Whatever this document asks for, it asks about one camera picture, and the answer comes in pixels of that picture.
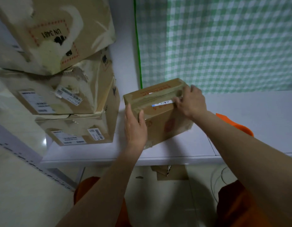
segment cardboard box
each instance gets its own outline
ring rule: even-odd
[[[145,149],[191,129],[193,122],[171,100],[182,95],[185,85],[181,79],[174,79],[124,95],[125,104],[131,104],[136,118],[144,110],[148,127]]]
[[[108,0],[0,0],[0,67],[56,74],[115,41]]]
[[[34,115],[95,113],[113,76],[106,49],[53,76],[0,70],[0,80]]]
[[[36,118],[36,123],[60,146],[111,143],[119,106],[120,96],[113,79],[106,100],[95,114],[43,115]]]

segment checkered fabric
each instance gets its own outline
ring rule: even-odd
[[[292,0],[136,0],[143,87],[292,90]]]

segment metal frame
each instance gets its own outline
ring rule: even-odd
[[[40,164],[42,156],[36,153],[33,149],[12,135],[7,129],[0,125],[0,146],[16,157],[21,159],[26,164],[38,170],[40,173],[46,175],[48,178],[54,180],[56,183],[64,186],[70,191],[75,191],[78,183],[84,172],[84,168],[80,169],[76,181],[66,176],[57,168],[45,168]]]

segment green curtain edge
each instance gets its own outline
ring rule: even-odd
[[[136,45],[137,45],[137,57],[139,60],[139,68],[140,68],[140,87],[143,88],[142,84],[142,69],[141,69],[141,57],[140,57],[140,47],[139,47],[139,37],[137,35],[137,27],[136,27],[136,1],[133,0],[134,5],[134,25],[135,25],[135,35],[136,35]]]

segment hand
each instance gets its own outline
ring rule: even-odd
[[[174,97],[172,100],[178,110],[192,121],[197,120],[207,112],[205,98],[201,90],[194,85],[191,85],[191,88],[188,85],[184,87],[182,100],[178,97]]]
[[[128,146],[143,151],[147,141],[147,126],[144,119],[144,111],[139,113],[139,121],[134,117],[130,103],[125,108],[125,133]]]

